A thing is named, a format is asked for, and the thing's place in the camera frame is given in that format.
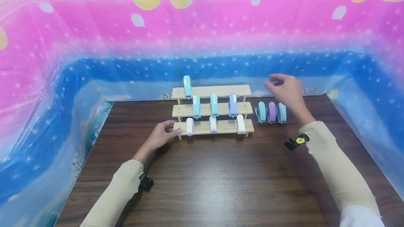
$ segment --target left hand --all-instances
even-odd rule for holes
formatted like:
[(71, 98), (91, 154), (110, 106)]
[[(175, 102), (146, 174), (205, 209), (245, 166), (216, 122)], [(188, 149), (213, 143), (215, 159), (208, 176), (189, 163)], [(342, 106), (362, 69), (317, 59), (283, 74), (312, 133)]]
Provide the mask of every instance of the left hand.
[(182, 132), (181, 129), (173, 131), (173, 125), (175, 122), (176, 120), (167, 120), (158, 123), (144, 144), (152, 150), (156, 150), (165, 145), (171, 138), (180, 135)]

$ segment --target wooden display rack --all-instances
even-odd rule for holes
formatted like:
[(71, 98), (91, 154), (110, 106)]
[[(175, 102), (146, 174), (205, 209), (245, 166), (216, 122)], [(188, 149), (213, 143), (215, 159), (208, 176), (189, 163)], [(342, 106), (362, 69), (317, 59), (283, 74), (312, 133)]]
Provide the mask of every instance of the wooden display rack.
[[(248, 114), (253, 113), (253, 108), (250, 102), (245, 102), (247, 96), (251, 95), (250, 86), (248, 84), (244, 85), (224, 85), (224, 86), (203, 86), (203, 87), (192, 87), (192, 94), (198, 94), (201, 99), (210, 98), (210, 94), (215, 93), (218, 98), (229, 98), (231, 93), (236, 94), (237, 97), (242, 98), (242, 102), (237, 102), (237, 114), (244, 115), (244, 125), (245, 125), (245, 136), (247, 137), (250, 132), (254, 132), (253, 122), (251, 119), (247, 119)], [(185, 99), (184, 88), (173, 88), (173, 93), (171, 99), (176, 99), (178, 101), (177, 105), (173, 106), (173, 118), (178, 118), (178, 122), (174, 123), (173, 130), (182, 129), (181, 135), (187, 135), (186, 122), (182, 122), (182, 118), (193, 117), (193, 105), (192, 104), (181, 104), (181, 100)], [(218, 114), (228, 115), (229, 106), (228, 103), (218, 103)], [(201, 103), (201, 116), (210, 116), (210, 104)], [(225, 133), (237, 133), (236, 120), (218, 120), (216, 124), (217, 132), (216, 134)], [(194, 121), (194, 135), (205, 135), (212, 134), (210, 132), (209, 121)]]

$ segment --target beige sleeve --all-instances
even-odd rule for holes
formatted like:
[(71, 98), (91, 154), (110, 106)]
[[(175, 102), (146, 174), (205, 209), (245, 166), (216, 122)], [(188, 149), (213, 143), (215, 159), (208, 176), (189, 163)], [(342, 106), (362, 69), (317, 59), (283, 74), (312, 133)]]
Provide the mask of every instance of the beige sleeve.
[(299, 133), (309, 136), (307, 148), (318, 163), (338, 209), (342, 211), (349, 205), (361, 205), (380, 216), (372, 191), (358, 169), (338, 147), (327, 126), (315, 121), (301, 127)]
[(142, 173), (143, 164), (137, 160), (122, 164), (80, 227), (115, 226), (126, 204), (137, 193)]

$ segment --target hand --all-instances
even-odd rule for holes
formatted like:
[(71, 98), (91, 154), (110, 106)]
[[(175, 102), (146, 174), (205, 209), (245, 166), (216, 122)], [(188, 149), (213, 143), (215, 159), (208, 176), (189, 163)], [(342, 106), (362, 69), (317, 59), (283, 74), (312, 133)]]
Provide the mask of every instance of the hand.
[(299, 80), (294, 76), (271, 74), (269, 81), (264, 82), (264, 86), (279, 102), (292, 111), (302, 125), (316, 121), (306, 108), (301, 91), (302, 84)]
[(173, 125), (175, 122), (175, 120), (167, 120), (158, 123), (151, 132), (149, 138), (144, 142), (132, 159), (138, 160), (144, 164), (154, 150), (165, 145), (169, 139), (180, 135), (182, 132), (181, 129), (173, 131)]
[(176, 120), (167, 120), (158, 123), (144, 144), (148, 145), (153, 150), (156, 150), (165, 145), (169, 139), (180, 135), (182, 132), (181, 129), (173, 131), (173, 125), (175, 122)]

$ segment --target sleeve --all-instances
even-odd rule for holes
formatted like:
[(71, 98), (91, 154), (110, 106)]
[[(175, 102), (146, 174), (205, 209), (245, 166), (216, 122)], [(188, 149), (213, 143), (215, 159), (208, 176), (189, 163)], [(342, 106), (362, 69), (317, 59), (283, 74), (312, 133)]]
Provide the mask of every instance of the sleeve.
[(115, 226), (128, 201), (138, 192), (142, 173), (143, 164), (137, 160), (122, 164), (80, 227)]
[(348, 206), (359, 205), (371, 209), (380, 218), (372, 191), (358, 169), (338, 147), (327, 126), (314, 121), (301, 127), (299, 133), (305, 133), (310, 138), (307, 148), (316, 160), (338, 209), (342, 211)]
[(380, 217), (369, 208), (350, 205), (341, 212), (339, 227), (385, 227)]

